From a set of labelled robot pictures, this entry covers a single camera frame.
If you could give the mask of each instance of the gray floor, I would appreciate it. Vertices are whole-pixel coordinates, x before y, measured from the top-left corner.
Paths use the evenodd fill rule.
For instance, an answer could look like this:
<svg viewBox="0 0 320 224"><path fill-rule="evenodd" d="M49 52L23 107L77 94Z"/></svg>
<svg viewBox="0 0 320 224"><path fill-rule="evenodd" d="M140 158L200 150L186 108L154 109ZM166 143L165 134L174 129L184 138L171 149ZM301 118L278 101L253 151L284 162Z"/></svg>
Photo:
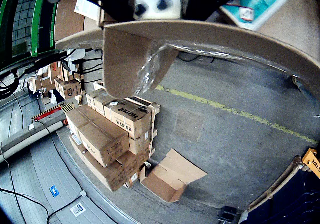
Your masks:
<svg viewBox="0 0 320 224"><path fill-rule="evenodd" d="M77 157L68 139L69 130L58 130L75 160L73 168L82 171L106 200L141 223L217 223L217 208L230 205L245 209L295 155L317 145L320 119L314 117L317 113L287 76L219 59L211 61L177 59L160 84L164 89L142 95L161 104L152 160L160 162L175 148L208 173L189 184L177 203L161 201L140 183L132 189L110 192ZM96 64L92 61L84 67ZM85 81L101 76L91 73ZM85 86L87 92L93 90L92 83Z"/></svg>
<svg viewBox="0 0 320 224"><path fill-rule="evenodd" d="M23 93L18 92L15 94L23 111L24 127L31 124L32 117L40 112L37 100L35 98L29 98L29 94L27 94L27 92L28 90L25 90ZM20 131L21 129L21 110L18 106L18 103L14 99L3 107L0 107L0 141Z"/></svg>

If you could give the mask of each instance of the white label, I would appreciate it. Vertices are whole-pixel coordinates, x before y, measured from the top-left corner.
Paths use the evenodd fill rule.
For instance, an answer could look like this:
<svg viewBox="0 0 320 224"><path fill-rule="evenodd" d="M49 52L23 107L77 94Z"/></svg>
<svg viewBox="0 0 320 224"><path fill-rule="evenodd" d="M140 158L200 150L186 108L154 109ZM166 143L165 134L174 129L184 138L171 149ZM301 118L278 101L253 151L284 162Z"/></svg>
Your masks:
<svg viewBox="0 0 320 224"><path fill-rule="evenodd" d="M109 105L110 106L115 106L115 105L117 105L119 102L111 102Z"/></svg>
<svg viewBox="0 0 320 224"><path fill-rule="evenodd" d="M34 124L34 123L31 123L31 124L29 125L29 131L30 131L31 129L33 129L33 128L35 128L35 124Z"/></svg>
<svg viewBox="0 0 320 224"><path fill-rule="evenodd" d="M78 144L78 146L82 144L81 140L76 136L76 134L73 134L72 138L73 138L73 140L75 140L75 142Z"/></svg>
<svg viewBox="0 0 320 224"><path fill-rule="evenodd" d="M131 177L131 181L134 182L137 178L138 178L138 174L135 173L135 174L133 174L133 176Z"/></svg>
<svg viewBox="0 0 320 224"><path fill-rule="evenodd" d="M253 21L255 18L255 12L251 8L240 8L239 9L240 18L245 21Z"/></svg>
<svg viewBox="0 0 320 224"><path fill-rule="evenodd" d="M81 204L78 203L77 205L73 206L72 208L70 208L70 210L72 211L72 213L77 217L79 216L81 213L83 213L86 209L85 207Z"/></svg>
<svg viewBox="0 0 320 224"><path fill-rule="evenodd" d="M97 21L99 7L87 0L77 0L74 11L75 13L79 13L85 17Z"/></svg>
<svg viewBox="0 0 320 224"><path fill-rule="evenodd" d="M73 123L69 123L69 126L70 126L70 131L72 131L71 133L76 133L76 129L75 129Z"/></svg>

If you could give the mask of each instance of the white object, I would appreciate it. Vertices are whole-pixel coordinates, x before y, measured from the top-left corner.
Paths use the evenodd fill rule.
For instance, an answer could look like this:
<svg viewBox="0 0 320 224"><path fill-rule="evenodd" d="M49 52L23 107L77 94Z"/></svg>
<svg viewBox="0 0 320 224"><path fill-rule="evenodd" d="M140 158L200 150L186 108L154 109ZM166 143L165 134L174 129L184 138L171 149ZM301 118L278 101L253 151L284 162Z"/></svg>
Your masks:
<svg viewBox="0 0 320 224"><path fill-rule="evenodd" d="M57 97L54 95L54 91L53 90L50 90L49 91L50 93L51 93L51 99L50 99L50 102L52 103L52 104L57 104Z"/></svg>
<svg viewBox="0 0 320 224"><path fill-rule="evenodd" d="M239 220L238 224L240 224L240 223L244 222L245 220L247 220L247 219L248 219L248 215L249 215L248 211L245 210L245 211L241 214L241 217L240 217L240 220Z"/></svg>
<svg viewBox="0 0 320 224"><path fill-rule="evenodd" d="M52 133L55 130L57 130L63 126L64 126L64 124L62 123L62 121L59 121L59 122L49 126L48 129L49 129L50 133ZM23 148L29 146L30 144L36 142L37 140L43 138L44 136L46 136L48 134L49 134L48 130L46 128L44 128L41 131L33 134L32 136L24 139L22 142L16 144L15 146L10 148L9 150L5 151L5 153L4 153L5 158L11 157L13 154L17 153L18 151L22 150ZM3 161L4 161L3 155L0 155L0 163L2 163Z"/></svg>
<svg viewBox="0 0 320 224"><path fill-rule="evenodd" d="M34 124L34 123L31 123L31 124L29 125L29 131L30 131L31 129L33 129L33 128L35 128L35 124Z"/></svg>
<svg viewBox="0 0 320 224"><path fill-rule="evenodd" d="M255 11L251 8L239 8L240 18L245 21L254 21Z"/></svg>
<svg viewBox="0 0 320 224"><path fill-rule="evenodd" d="M38 72L36 73L36 75L39 76L39 75L43 75L45 73L48 73L48 66L45 66L45 67L39 69Z"/></svg>
<svg viewBox="0 0 320 224"><path fill-rule="evenodd" d="M148 162L148 161L145 161L144 164L145 164L146 168L150 168L151 167L151 163Z"/></svg>
<svg viewBox="0 0 320 224"><path fill-rule="evenodd" d="M81 203L78 203L78 204L74 205L72 208L70 208L70 210L77 217L81 213L83 213L86 209Z"/></svg>
<svg viewBox="0 0 320 224"><path fill-rule="evenodd" d="M95 21L98 20L99 6L87 0L77 0L74 11Z"/></svg>
<svg viewBox="0 0 320 224"><path fill-rule="evenodd" d="M73 134L72 137L78 146L82 144L81 140L76 136L76 134Z"/></svg>
<svg viewBox="0 0 320 224"><path fill-rule="evenodd" d="M80 194L81 194L83 197L85 197L85 196L87 195L87 193L86 193L85 190L82 190L82 191L80 192Z"/></svg>
<svg viewBox="0 0 320 224"><path fill-rule="evenodd" d="M133 174L133 176L131 177L131 181L134 182L137 178L138 178L138 174L135 173L135 174Z"/></svg>
<svg viewBox="0 0 320 224"><path fill-rule="evenodd" d="M180 19L181 14L186 12L189 0L162 0L165 9L159 9L161 0L135 0L135 8L143 5L146 9L141 16L134 15L135 19Z"/></svg>
<svg viewBox="0 0 320 224"><path fill-rule="evenodd" d="M66 54L69 55L73 49L68 49L66 51ZM77 49L72 55L70 55L68 58L66 58L66 61L76 61L78 59L84 58L86 55L86 50L85 49Z"/></svg>
<svg viewBox="0 0 320 224"><path fill-rule="evenodd" d="M111 102L110 103L110 106L115 106L115 105L117 105L119 102Z"/></svg>

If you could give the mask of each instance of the black cable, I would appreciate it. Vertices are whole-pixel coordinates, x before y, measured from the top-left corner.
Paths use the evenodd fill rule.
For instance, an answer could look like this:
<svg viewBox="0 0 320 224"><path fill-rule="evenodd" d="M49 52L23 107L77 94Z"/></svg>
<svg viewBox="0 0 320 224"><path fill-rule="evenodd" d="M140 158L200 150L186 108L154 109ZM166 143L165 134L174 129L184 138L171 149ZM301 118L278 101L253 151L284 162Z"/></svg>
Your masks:
<svg viewBox="0 0 320 224"><path fill-rule="evenodd" d="M10 129L11 129L11 123L12 123L12 116L14 114L14 108L15 108L15 103L13 103L13 105L12 105L11 118L10 118L9 131L8 131L8 138L10 137Z"/></svg>
<svg viewBox="0 0 320 224"><path fill-rule="evenodd" d="M102 57L100 58L90 58L90 59L78 59L78 60L75 60L75 61L72 61L73 64L81 64L81 63L85 63L85 62L88 62L88 61L94 61L94 60L102 60Z"/></svg>
<svg viewBox="0 0 320 224"><path fill-rule="evenodd" d="M35 99L35 100L33 100L33 101L31 101L31 102L29 102L29 103L25 104L25 105L22 105L21 107L26 107L28 104L31 104L31 103L33 103L33 102L35 102L35 101L37 101L37 100Z"/></svg>
<svg viewBox="0 0 320 224"><path fill-rule="evenodd" d="M19 107L20 107L20 110L21 110L21 115L22 115L22 129L23 129L23 128L24 128L24 113L23 113L23 111L22 111L21 105L19 104L19 101L18 101L17 97L16 97L14 94L12 94L12 95L13 95L14 98L16 99L16 101L17 101L17 103L18 103L18 105L19 105Z"/></svg>
<svg viewBox="0 0 320 224"><path fill-rule="evenodd" d="M4 155L3 151L2 151L2 141L1 141L1 143L0 143L0 151L1 151L1 154L2 154L3 159L4 159L5 162L8 164L9 172L10 172L10 177L11 177L12 188L13 188L13 191L16 192L16 188L15 188L15 184L14 184L14 179L12 178L12 172L11 172L10 164L9 164L9 162L7 161L7 159L5 158L5 155ZM20 206L18 197L17 197L17 193L15 193L15 200L16 200L16 203L17 203L18 208L19 208L19 210L20 210L20 213L21 213L21 215L22 215L23 221L24 221L25 224L27 224L26 219L25 219L25 216L24 216L24 214L23 214L23 212L22 212L22 209L21 209L21 206Z"/></svg>
<svg viewBox="0 0 320 224"><path fill-rule="evenodd" d="M26 199L34 202L34 203L37 203L37 204L41 205L41 206L46 210L46 213L47 213L47 216L48 216L48 219L49 219L49 211L48 211L48 209L47 209L42 203L37 202L36 200L33 200L33 199L27 197L27 194L22 194L22 193L13 192L13 191L10 191L10 190L7 190L7 189L3 189L3 188L0 188L0 191L7 192L7 193L12 193L12 194L14 194L14 195L18 195L18 196L24 197L24 198L26 198Z"/></svg>
<svg viewBox="0 0 320 224"><path fill-rule="evenodd" d="M83 82L83 83L93 83L93 82L97 82L97 81L100 81L100 80L103 80L103 78L92 80L92 81L88 81L88 82Z"/></svg>
<svg viewBox="0 0 320 224"><path fill-rule="evenodd" d="M69 206L70 204L72 204L73 202L75 202L76 200L78 200L80 197L82 197L81 194L79 194L77 198L75 198L73 201L69 202L68 204L64 205L62 208L59 208L58 210L54 211L53 213L51 213L48 217L48 219L50 220L50 218L56 214L57 212L61 211L62 209L66 208L67 206Z"/></svg>
<svg viewBox="0 0 320 224"><path fill-rule="evenodd" d="M45 124L44 124L43 122L41 122L41 121L39 121L39 120L37 120L37 122L40 122L40 123L46 128L46 130L49 132L49 134L51 133L51 132L49 131L49 129L45 126ZM63 163L65 164L66 168L68 169L68 171L71 173L71 175L73 176L73 178L78 182L79 186L80 186L81 189L83 190L80 182L79 182L78 179L75 177L75 175L71 172L71 170L70 170L70 168L68 167L67 163L65 162L65 160L62 158L62 155L61 155L60 152L58 151L57 145L56 145L56 143L55 143L52 135L51 135L50 137L51 137L51 139L52 139L52 141L53 141L53 144L54 144L54 147L55 147L56 151L58 152L58 154L59 154L60 158L62 159ZM119 223L116 222L107 212L105 212L99 205L97 205L97 204L93 201L93 199L92 199L91 197L89 197L88 194L87 194L86 196L87 196L101 211L103 211L111 220L113 220L115 223L119 224Z"/></svg>
<svg viewBox="0 0 320 224"><path fill-rule="evenodd" d="M92 71L89 71L89 72L77 72L77 71L74 71L74 73L78 73L78 74L88 74L88 73L96 72L96 71L101 70L101 69L103 69L103 68L97 68L97 69L92 70Z"/></svg>
<svg viewBox="0 0 320 224"><path fill-rule="evenodd" d="M100 65L103 65L103 63L97 64L96 66L94 66L94 67L92 67L92 68L84 69L83 72L88 71L88 70L92 70L92 69L94 69L94 68L97 68L97 67L100 66Z"/></svg>
<svg viewBox="0 0 320 224"><path fill-rule="evenodd" d="M68 54L66 57L64 57L64 58L62 58L62 59L69 58L75 51L76 51L76 49L72 50L70 54Z"/></svg>
<svg viewBox="0 0 320 224"><path fill-rule="evenodd" d="M186 59L183 59L183 58L180 58L179 56L177 56L178 59L184 61L184 62L192 62L192 61L195 61L196 59L200 58L201 55L197 55L195 58L193 59L190 59L190 60L186 60Z"/></svg>

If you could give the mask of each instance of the green frame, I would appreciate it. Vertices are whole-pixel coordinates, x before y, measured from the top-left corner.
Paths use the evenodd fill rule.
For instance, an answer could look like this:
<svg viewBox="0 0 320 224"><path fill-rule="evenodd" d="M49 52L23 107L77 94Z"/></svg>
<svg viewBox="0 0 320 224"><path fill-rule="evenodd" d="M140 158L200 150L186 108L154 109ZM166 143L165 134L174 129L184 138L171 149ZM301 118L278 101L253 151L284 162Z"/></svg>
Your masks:
<svg viewBox="0 0 320 224"><path fill-rule="evenodd" d="M31 29L31 57L36 56L38 53L39 23L43 1L44 0L36 0L34 7Z"/></svg>

